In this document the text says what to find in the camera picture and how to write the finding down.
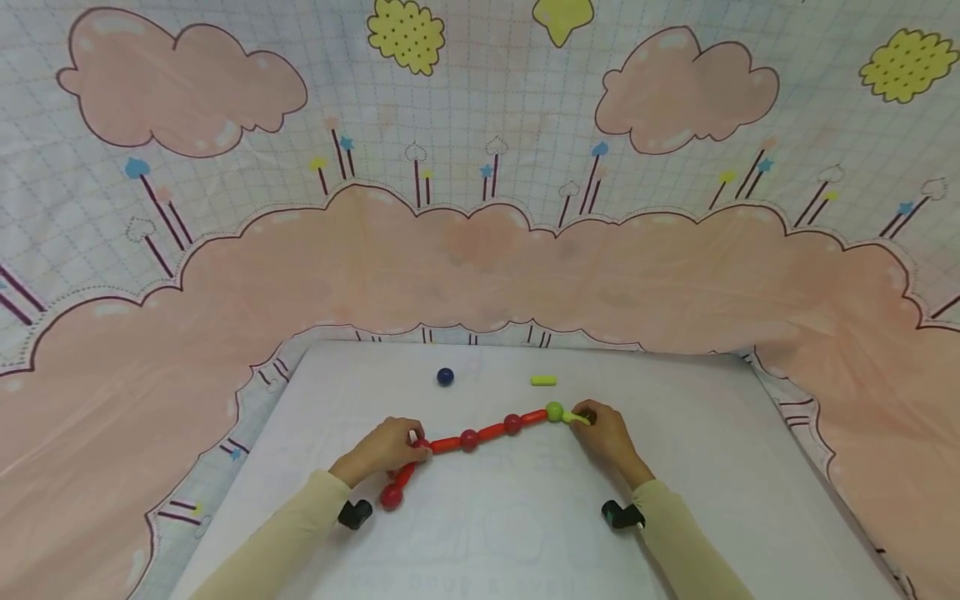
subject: dark blue ball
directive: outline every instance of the dark blue ball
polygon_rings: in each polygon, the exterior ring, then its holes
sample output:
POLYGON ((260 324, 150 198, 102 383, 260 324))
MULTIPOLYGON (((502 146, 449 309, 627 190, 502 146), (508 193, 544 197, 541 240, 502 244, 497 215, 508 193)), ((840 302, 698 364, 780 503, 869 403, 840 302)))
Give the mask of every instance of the dark blue ball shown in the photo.
POLYGON ((437 371, 437 383, 444 387, 453 383, 453 370, 443 367, 437 371))

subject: left hand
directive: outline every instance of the left hand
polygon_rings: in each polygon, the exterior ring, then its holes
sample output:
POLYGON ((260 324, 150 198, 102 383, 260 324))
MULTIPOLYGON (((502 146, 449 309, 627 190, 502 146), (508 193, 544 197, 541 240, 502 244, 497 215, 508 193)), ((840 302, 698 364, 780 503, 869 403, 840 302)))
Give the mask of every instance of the left hand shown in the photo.
POLYGON ((353 488, 374 473, 425 461, 430 458, 430 448, 411 446, 411 431, 418 439, 424 437, 423 425, 418 420, 386 418, 353 450, 340 457, 330 468, 330 474, 353 488))

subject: polka dots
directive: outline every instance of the polka dots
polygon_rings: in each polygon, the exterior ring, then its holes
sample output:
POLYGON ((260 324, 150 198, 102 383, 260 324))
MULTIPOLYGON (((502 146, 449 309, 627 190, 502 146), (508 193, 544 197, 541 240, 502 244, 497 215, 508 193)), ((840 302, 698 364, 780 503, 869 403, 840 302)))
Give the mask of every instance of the polka dots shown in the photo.
POLYGON ((900 30, 860 69, 862 83, 885 102, 906 104, 949 73, 960 58, 951 46, 952 41, 939 34, 900 30))
POLYGON ((429 9, 421 9, 416 2, 388 0, 377 3, 384 10, 367 21, 372 34, 370 46, 380 51, 384 58, 393 58, 402 67, 417 75, 433 74, 433 65, 440 60, 444 46, 444 23, 433 18, 429 9))

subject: green ball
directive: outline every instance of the green ball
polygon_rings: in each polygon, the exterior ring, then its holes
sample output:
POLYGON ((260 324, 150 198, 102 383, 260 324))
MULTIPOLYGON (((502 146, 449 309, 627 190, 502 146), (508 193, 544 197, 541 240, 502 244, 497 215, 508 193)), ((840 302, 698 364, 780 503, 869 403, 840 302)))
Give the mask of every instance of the green ball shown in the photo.
POLYGON ((560 402, 548 402, 546 418, 552 423, 558 423, 564 418, 564 406, 560 402))

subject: hand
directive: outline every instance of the hand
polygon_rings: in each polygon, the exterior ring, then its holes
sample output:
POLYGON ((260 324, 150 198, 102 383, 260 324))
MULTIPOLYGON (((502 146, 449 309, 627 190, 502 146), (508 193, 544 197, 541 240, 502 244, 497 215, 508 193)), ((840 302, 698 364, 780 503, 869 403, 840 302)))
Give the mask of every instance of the hand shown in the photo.
POLYGON ((572 412, 579 415, 586 411, 596 415, 593 425, 575 420, 570 423, 570 429, 591 454, 616 468, 631 490, 655 479, 653 472, 636 453, 627 424, 620 413, 596 400, 584 400, 574 406, 572 412))
POLYGON ((423 439, 423 425, 418 420, 386 418, 353 450, 341 456, 330 468, 330 474, 354 488, 374 473, 425 461, 430 458, 430 448, 411 446, 411 431, 423 439))

